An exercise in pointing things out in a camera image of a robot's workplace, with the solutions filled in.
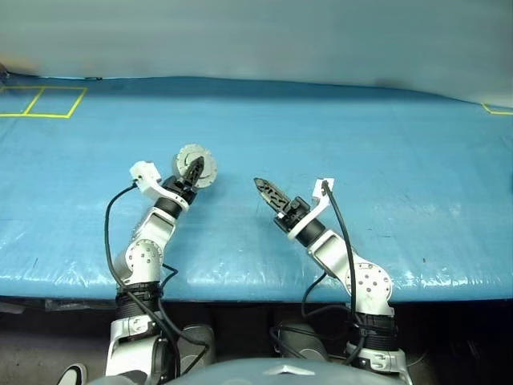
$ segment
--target blue plastic sheet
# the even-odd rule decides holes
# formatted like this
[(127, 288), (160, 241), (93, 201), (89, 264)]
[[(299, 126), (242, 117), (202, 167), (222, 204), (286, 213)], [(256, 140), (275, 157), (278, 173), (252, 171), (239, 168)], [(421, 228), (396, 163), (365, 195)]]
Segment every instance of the blue plastic sheet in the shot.
[[(253, 177), (309, 201), (334, 192), (358, 253), (394, 280), (394, 302), (513, 297), (513, 117), (410, 91), (218, 79), (65, 81), (87, 87), (69, 119), (0, 117), (0, 295), (113, 298), (103, 251), (107, 202), (153, 160), (163, 176), (188, 143), (208, 148), (202, 190), (166, 251), (179, 300), (298, 301), (321, 271), (273, 224)], [(0, 91), (23, 113), (38, 89)], [(80, 90), (45, 90), (34, 114), (67, 114)], [(119, 252), (151, 205), (113, 209)], [(326, 210), (321, 219), (337, 228)], [(328, 279), (317, 301), (344, 301)]]

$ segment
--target dark floor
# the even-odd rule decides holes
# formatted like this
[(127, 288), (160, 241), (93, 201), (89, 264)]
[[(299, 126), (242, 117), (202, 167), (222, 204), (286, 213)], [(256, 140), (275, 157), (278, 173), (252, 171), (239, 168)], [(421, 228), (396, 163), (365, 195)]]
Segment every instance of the dark floor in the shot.
[[(113, 311), (48, 311), (53, 306), (36, 309), (41, 307), (37, 302), (32, 307), (22, 314), (0, 313), (0, 384), (52, 384), (75, 362), (87, 365), (89, 379), (103, 373)], [(282, 304), (180, 303), (168, 309), (179, 326), (211, 323), (221, 361), (273, 356), (269, 327), (299, 315), (299, 306)], [(512, 302), (411, 304), (395, 309), (401, 348), (414, 364), (410, 373), (416, 384), (492, 384), (511, 378)], [(343, 317), (333, 312), (312, 325), (317, 332), (336, 334), (343, 328)], [(326, 347), (329, 353), (340, 354), (343, 344), (341, 340)]]

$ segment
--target circular gear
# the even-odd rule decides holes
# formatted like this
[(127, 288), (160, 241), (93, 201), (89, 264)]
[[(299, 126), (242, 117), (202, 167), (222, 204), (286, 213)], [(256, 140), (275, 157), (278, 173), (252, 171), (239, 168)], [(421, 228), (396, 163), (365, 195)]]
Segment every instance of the circular gear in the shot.
[(173, 172), (176, 177), (181, 177), (187, 171), (191, 162), (200, 156), (204, 159), (204, 168), (200, 179), (196, 182), (197, 188), (205, 188), (214, 182), (217, 176), (217, 165), (212, 154), (199, 144), (187, 144), (173, 160)]

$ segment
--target shoe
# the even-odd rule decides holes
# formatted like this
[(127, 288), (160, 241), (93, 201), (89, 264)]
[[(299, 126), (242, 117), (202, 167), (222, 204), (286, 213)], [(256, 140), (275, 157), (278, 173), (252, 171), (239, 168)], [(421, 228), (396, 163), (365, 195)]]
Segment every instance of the shoe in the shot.
[(86, 367), (81, 363), (74, 363), (64, 371), (57, 385), (86, 385), (86, 381)]

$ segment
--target gray wall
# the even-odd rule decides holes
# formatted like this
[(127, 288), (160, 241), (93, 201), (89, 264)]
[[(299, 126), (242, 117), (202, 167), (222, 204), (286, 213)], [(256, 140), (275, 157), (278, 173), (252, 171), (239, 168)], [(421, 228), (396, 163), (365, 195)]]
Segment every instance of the gray wall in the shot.
[(513, 107), (513, 1), (0, 0), (0, 63), (385, 85)]

